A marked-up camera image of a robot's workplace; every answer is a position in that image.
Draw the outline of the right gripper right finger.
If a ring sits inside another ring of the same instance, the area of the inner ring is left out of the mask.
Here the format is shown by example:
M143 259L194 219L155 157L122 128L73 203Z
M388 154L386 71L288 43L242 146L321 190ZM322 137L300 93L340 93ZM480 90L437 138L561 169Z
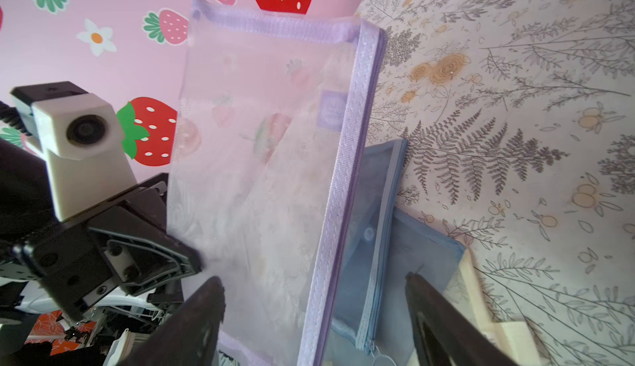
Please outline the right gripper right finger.
M422 276L406 275L405 296L421 365L514 364Z

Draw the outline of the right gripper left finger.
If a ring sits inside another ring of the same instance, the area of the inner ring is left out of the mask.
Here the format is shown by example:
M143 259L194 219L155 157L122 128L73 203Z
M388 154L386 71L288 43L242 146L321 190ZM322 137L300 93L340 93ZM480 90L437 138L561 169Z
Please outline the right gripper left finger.
M121 365L218 365L218 336L226 310L225 289L209 278Z

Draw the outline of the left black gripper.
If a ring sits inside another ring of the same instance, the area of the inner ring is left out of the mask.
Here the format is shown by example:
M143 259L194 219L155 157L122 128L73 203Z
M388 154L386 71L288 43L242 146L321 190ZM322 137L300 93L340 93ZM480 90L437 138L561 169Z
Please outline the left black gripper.
M43 158L1 144L1 275L26 283L15 308L63 311L81 320L93 306L129 303L201 272L195 250L165 232L165 173L61 222Z

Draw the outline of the grey-blue mesh pouch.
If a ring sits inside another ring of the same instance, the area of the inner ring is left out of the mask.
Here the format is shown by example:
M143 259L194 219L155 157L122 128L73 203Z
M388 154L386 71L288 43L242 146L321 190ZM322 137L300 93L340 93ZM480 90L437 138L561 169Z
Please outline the grey-blue mesh pouch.
M407 142L365 148L334 300L325 365L405 365L414 351L406 276L440 293L466 251L396 207Z

